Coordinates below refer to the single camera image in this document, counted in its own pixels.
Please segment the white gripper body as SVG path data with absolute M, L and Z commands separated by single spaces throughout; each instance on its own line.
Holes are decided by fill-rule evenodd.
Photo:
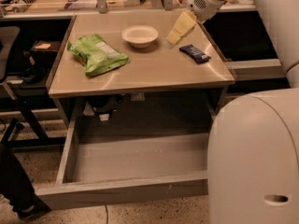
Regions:
M 225 0 L 187 0 L 187 8 L 197 20 L 206 21 L 212 18 L 221 8 Z

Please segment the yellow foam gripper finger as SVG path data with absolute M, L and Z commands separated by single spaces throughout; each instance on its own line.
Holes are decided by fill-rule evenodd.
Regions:
M 196 23 L 197 18 L 192 11 L 183 11 L 178 17 L 172 30 L 169 32 L 166 40 L 170 44 L 176 45 L 182 37 L 184 37 L 190 30 L 194 28 Z

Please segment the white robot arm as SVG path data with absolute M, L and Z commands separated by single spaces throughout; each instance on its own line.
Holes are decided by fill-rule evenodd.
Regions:
M 240 96 L 213 121 L 210 224 L 299 224 L 299 0 L 253 0 L 289 88 Z

